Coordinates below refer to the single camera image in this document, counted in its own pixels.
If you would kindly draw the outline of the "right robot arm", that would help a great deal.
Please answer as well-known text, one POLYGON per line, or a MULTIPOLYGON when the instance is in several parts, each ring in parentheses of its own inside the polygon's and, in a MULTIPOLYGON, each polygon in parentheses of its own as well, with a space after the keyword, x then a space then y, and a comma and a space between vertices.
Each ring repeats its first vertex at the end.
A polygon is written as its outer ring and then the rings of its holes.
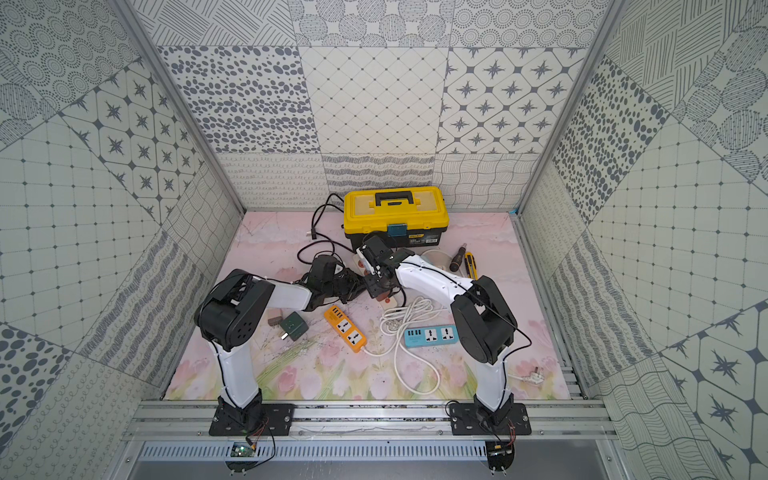
POLYGON ((379 237, 365 241, 357 254, 370 290, 398 287, 418 294, 382 317, 382 331, 395 336, 393 351, 404 346, 406 329, 450 312, 460 344, 477 363, 475 403, 489 414, 513 403, 505 360, 514 351, 518 322, 492 279, 455 275, 411 250, 393 250, 379 237))

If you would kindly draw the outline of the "pink beige plug adapter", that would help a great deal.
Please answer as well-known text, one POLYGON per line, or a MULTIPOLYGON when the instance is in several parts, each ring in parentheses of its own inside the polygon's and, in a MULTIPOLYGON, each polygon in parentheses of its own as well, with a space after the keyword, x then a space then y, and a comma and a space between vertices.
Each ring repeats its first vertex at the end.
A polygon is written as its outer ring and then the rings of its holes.
POLYGON ((283 321, 283 312, 280 309, 272 309, 267 312, 267 323, 270 327, 279 326, 283 321))

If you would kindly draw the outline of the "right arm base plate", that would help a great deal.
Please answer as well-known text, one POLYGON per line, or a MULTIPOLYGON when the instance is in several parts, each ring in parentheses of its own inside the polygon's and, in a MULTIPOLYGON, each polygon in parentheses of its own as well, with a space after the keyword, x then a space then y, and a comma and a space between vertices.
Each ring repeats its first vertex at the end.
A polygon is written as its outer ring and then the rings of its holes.
POLYGON ((491 413, 479 402, 450 400, 444 405, 454 436, 531 435, 532 427, 526 406, 509 399, 500 410, 491 413))

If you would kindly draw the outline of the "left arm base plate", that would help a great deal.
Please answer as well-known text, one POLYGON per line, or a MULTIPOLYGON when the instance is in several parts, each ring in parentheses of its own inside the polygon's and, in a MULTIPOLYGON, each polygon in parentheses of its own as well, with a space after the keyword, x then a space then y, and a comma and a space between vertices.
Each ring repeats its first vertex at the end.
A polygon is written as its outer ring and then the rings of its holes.
POLYGON ((261 395, 244 408, 230 405, 219 397, 208 434, 214 437, 252 436, 261 431, 275 437, 288 436, 295 409, 296 405, 291 403, 264 403, 261 395))

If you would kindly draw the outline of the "orange USB power strip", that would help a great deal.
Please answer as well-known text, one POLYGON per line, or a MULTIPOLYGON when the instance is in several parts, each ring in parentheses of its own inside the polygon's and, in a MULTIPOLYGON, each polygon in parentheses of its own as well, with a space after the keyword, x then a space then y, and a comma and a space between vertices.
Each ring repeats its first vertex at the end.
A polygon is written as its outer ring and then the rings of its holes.
POLYGON ((327 309, 324 318, 353 352, 359 352, 367 344, 366 336, 338 306, 327 309))

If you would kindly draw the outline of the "teal USB power strip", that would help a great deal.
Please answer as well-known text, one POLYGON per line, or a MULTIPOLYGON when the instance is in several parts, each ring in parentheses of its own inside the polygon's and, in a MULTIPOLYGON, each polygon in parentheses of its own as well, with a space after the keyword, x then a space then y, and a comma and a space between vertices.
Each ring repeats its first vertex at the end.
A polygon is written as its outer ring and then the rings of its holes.
POLYGON ((451 345, 459 341, 454 325, 408 328, 403 340, 408 349, 451 345))

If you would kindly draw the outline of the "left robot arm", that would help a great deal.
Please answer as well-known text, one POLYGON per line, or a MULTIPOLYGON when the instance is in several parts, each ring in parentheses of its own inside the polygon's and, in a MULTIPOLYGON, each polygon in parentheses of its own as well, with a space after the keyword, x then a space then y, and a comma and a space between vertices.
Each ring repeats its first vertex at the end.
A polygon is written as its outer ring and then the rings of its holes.
POLYGON ((219 365, 224 408, 245 414, 261 403, 247 344, 266 310, 312 312, 336 301, 347 303, 365 290, 363 276, 331 255, 315 258, 310 270, 293 282, 232 270, 212 288, 194 316, 219 365))

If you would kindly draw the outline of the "dark green dragon cube adapter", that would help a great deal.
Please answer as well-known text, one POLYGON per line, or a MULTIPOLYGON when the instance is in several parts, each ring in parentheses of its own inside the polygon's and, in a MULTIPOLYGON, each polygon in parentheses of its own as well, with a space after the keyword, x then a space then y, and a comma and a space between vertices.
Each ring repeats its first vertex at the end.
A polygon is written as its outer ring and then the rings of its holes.
POLYGON ((296 341, 301 338, 309 329, 306 321, 297 312, 292 312, 288 316, 284 317, 280 321, 279 326, 283 330, 281 338, 283 340, 290 338, 292 341, 296 341))

